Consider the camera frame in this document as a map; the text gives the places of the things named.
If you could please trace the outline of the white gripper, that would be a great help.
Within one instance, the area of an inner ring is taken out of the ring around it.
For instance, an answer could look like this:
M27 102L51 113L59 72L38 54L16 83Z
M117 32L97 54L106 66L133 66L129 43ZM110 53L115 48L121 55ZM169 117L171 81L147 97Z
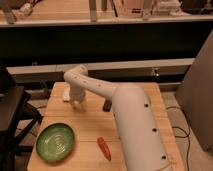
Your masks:
M84 99L86 96L86 92L83 88L81 87L71 87L70 88L70 92L69 92L69 96L70 96L70 101L73 102L71 103L73 109L77 109L77 104L75 102L79 102L81 110L82 111L86 111L86 103L84 103Z

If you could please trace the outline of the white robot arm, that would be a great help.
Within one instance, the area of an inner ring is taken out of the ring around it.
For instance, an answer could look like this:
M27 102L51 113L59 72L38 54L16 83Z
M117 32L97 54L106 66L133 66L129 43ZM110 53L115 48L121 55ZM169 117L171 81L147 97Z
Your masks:
M88 76L84 65L64 73L70 101L91 91L112 103L127 171L173 171L145 91L134 83L112 83Z

